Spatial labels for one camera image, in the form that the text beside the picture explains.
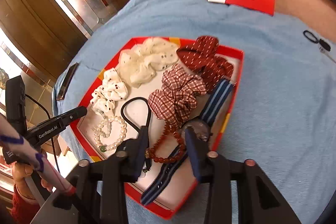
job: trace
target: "pearl bracelet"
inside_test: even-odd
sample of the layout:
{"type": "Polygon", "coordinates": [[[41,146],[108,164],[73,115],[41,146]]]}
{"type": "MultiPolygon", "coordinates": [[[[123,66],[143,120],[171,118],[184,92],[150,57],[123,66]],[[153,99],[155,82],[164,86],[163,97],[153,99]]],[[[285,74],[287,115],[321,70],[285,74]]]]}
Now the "pearl bracelet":
{"type": "Polygon", "coordinates": [[[122,117],[119,116],[112,116],[107,117],[105,116],[103,120],[98,124],[97,127],[93,128],[94,130],[94,140],[101,152],[106,152],[110,150],[116,149],[126,138],[126,132],[127,132],[127,124],[125,123],[125,120],[122,117]],[[112,131],[112,122],[118,122],[120,124],[120,135],[116,142],[110,145],[104,145],[100,141],[100,136],[103,138],[108,138],[112,131]],[[105,133],[102,129],[104,126],[107,126],[108,132],[105,133]]]}

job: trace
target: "cable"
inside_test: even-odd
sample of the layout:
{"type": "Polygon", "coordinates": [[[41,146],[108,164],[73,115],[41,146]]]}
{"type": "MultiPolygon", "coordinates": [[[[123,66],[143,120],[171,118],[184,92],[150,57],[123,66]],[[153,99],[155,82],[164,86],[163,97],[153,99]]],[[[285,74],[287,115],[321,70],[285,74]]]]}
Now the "cable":
{"type": "MultiPolygon", "coordinates": [[[[47,109],[41,105],[38,101],[36,101],[34,98],[30,97],[28,94],[26,94],[26,97],[28,97],[30,100],[32,100],[35,104],[37,104],[39,107],[41,107],[41,109],[43,109],[45,111],[45,113],[47,114],[48,116],[48,119],[50,119],[50,115],[49,115],[49,112],[47,111],[47,109]]],[[[57,170],[59,173],[60,170],[59,170],[59,166],[58,166],[58,162],[57,162],[57,157],[56,157],[56,151],[55,151],[55,145],[54,145],[54,140],[53,138],[50,139],[51,140],[51,146],[52,146],[52,151],[54,153],[54,157],[55,157],[55,162],[56,162],[56,166],[57,166],[57,170]]]]}

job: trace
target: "plaid scrunchie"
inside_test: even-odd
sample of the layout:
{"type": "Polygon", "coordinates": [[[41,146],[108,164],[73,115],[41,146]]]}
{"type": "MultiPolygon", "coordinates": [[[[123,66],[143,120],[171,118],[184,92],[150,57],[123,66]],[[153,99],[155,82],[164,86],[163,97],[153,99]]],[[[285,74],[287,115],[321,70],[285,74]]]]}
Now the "plaid scrunchie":
{"type": "Polygon", "coordinates": [[[163,73],[162,90],[152,92],[148,104],[159,120],[181,128],[197,106],[195,96],[206,93],[200,76],[190,75],[180,65],[174,65],[163,73]]]}
{"type": "Polygon", "coordinates": [[[233,65],[225,58],[215,56],[218,48],[218,38],[198,37],[193,44],[186,45],[177,50],[182,63],[195,73],[201,73],[208,93],[216,87],[217,82],[226,78],[231,79],[233,65]]]}

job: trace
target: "bed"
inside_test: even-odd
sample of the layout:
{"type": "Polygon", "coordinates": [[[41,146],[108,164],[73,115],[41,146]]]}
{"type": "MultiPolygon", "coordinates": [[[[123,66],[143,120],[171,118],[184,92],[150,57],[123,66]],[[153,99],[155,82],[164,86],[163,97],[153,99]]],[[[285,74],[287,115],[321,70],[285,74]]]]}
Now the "bed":
{"type": "MultiPolygon", "coordinates": [[[[336,67],[303,36],[306,29],[292,16],[271,17],[207,0],[131,0],[72,60],[70,66],[78,62],[79,67],[59,102],[55,97],[66,72],[58,78],[54,115],[76,107],[132,37],[218,37],[221,44],[245,52],[240,90],[219,153],[231,160],[255,159],[300,221],[315,223],[336,190],[336,67]]],[[[90,159],[69,128],[62,137],[78,159],[90,159]]],[[[203,223],[207,192],[207,185],[199,185],[171,222],[203,223]]],[[[129,198],[127,206],[129,223],[167,223],[129,198]]]]}

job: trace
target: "smartphone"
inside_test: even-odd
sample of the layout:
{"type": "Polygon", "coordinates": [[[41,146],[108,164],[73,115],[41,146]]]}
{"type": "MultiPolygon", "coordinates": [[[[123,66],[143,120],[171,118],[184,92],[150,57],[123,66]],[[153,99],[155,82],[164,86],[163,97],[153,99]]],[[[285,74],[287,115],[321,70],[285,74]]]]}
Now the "smartphone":
{"type": "Polygon", "coordinates": [[[65,78],[63,80],[63,83],[62,83],[62,86],[61,86],[61,88],[58,92],[58,95],[57,95],[57,98],[56,98],[57,101],[60,101],[60,100],[64,99],[65,94],[67,93],[70,81],[71,81],[77,67],[78,67],[78,63],[75,63],[69,68],[68,73],[65,76],[65,78]]]}

